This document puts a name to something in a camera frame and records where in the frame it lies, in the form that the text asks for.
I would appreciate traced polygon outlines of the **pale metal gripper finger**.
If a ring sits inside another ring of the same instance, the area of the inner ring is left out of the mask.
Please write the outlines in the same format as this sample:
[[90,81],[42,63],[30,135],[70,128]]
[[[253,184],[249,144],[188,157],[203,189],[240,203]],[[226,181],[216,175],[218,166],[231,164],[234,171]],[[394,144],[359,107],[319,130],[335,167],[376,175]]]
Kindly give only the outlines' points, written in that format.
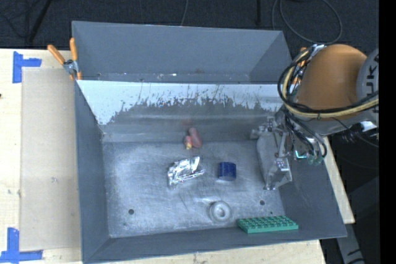
[[253,129],[250,139],[256,141],[256,149],[259,159],[259,166],[265,183],[273,183],[275,172],[275,152],[277,151],[277,141],[272,132],[271,124],[262,124]]
[[276,190],[291,182],[293,176],[288,160],[286,158],[275,158],[265,162],[263,165],[263,178],[265,190]]

